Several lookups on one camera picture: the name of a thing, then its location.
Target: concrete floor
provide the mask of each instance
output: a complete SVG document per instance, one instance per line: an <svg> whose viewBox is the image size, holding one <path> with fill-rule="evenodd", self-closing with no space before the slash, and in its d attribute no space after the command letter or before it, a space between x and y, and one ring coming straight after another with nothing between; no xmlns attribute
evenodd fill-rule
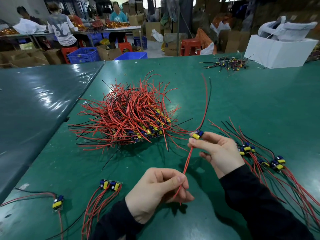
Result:
<svg viewBox="0 0 320 240"><path fill-rule="evenodd" d="M134 39L131 35L127 35L127 39L130 44L134 42ZM171 56L165 56L165 53L161 51L162 43L148 40L147 45L148 45L148 49L145 50L145 52L147 52L148 58L171 57Z"/></svg>

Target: green tabletop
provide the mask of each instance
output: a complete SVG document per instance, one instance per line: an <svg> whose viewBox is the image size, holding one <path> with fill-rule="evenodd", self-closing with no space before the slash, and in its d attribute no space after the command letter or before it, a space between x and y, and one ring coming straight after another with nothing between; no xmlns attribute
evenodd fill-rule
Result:
<svg viewBox="0 0 320 240"><path fill-rule="evenodd" d="M262 145L284 156L286 166L297 180L316 199L320 199L320 110L319 62L303 67L263 69L252 64L249 69L227 72L219 68L204 70L199 61L214 61L213 56L187 56L144 60L108 61L97 75L83 98L103 98L110 90L103 84L138 84L138 80L154 70L154 82L169 83L168 89L178 88L167 95L172 109L186 130L195 130L205 110L205 86L201 73L212 80L212 95L206 118L220 124L229 116L235 125ZM102 154L101 150L83 151L75 142L68 124L86 121L77 113L78 104L70 113L69 121L61 125L18 183L28 184L27 190L53 191L65 196L62 221L69 226L85 210L101 179L123 182L123 188L112 202L123 199L150 167L175 168L183 171L188 153L170 143L166 151L164 138L151 143L141 142L122 147L121 153L102 166L115 149ZM216 131L208 121L202 130ZM178 141L186 148L186 141ZM246 222L231 210L224 199L223 189L213 168L199 158L194 150L187 177L194 202L179 209L178 204L163 205L147 224L139 239L250 239ZM6 201L27 193L13 190ZM3 239L46 239L60 232L59 218L52 213L52 199L24 200L0 208L0 236ZM301 213L297 207L294 214ZM65 239L80 239L82 218Z"/></svg>

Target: person's right hand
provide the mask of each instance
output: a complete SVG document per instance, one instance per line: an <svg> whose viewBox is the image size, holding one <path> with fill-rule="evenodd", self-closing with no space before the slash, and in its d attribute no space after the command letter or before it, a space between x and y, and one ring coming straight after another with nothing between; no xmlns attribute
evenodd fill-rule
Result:
<svg viewBox="0 0 320 240"><path fill-rule="evenodd" d="M189 138L188 147L208 152L200 152L199 156L212 165L219 179L245 164L234 140L212 132L205 132L201 139Z"/></svg>

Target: person in white shirt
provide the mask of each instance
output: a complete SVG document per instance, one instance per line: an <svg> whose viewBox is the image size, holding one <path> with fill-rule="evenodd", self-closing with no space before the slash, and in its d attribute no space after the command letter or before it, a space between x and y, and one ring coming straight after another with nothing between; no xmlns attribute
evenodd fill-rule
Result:
<svg viewBox="0 0 320 240"><path fill-rule="evenodd" d="M78 46L77 39L71 33L76 31L76 28L70 21L69 17L60 13L60 9L55 3L50 3L48 5L48 9L52 13L48 17L49 33L55 34L62 47L67 48Z"/></svg>

